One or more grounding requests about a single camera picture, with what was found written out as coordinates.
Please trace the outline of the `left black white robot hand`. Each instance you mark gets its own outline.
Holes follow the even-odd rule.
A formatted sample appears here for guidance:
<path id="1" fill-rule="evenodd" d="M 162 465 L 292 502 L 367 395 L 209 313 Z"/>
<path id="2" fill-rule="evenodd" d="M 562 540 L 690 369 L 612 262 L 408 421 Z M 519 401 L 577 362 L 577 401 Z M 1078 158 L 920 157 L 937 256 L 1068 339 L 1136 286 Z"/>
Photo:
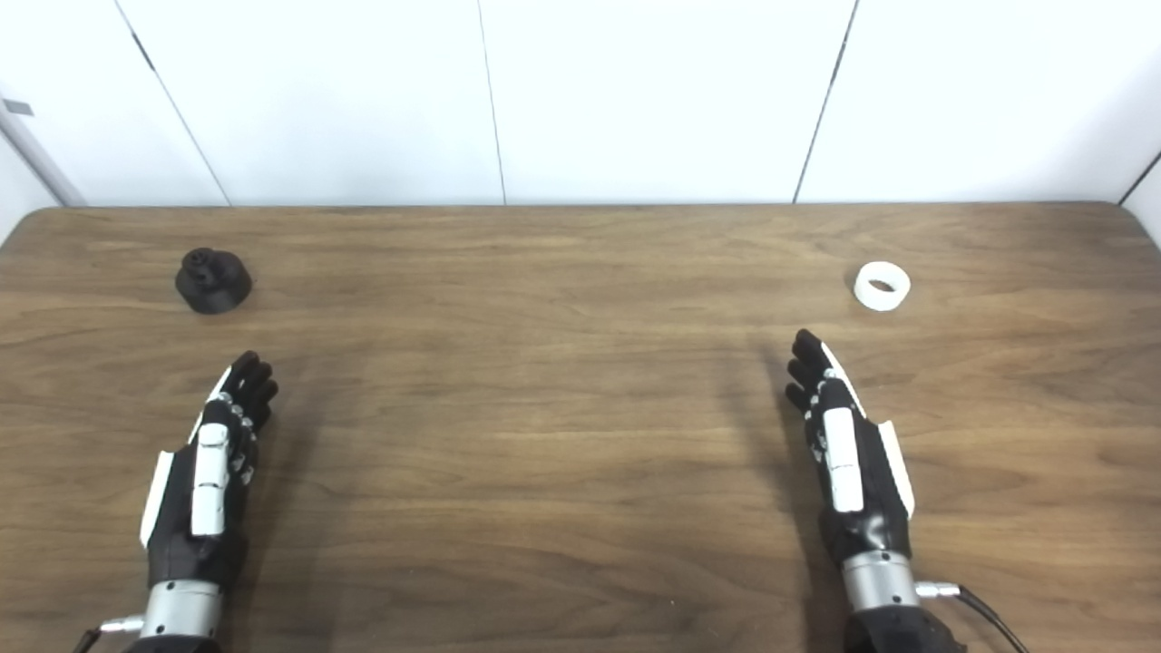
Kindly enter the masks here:
<path id="1" fill-rule="evenodd" d="M 271 363 L 248 350 L 221 373 L 185 445 L 159 453 L 140 517 L 150 584 L 232 590 L 248 558 L 243 523 L 275 396 Z"/>

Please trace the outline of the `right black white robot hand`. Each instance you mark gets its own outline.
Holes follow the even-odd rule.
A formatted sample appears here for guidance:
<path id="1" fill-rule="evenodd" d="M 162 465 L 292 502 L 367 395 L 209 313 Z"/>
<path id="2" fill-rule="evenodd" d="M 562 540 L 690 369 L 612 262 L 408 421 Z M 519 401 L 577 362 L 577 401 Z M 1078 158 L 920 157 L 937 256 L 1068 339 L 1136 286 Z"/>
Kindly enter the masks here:
<path id="1" fill-rule="evenodd" d="M 795 333 L 786 397 L 805 418 L 805 442 L 824 507 L 819 529 L 841 566 L 854 555 L 913 555 L 915 491 L 894 423 L 872 421 L 837 356 L 812 331 Z"/>

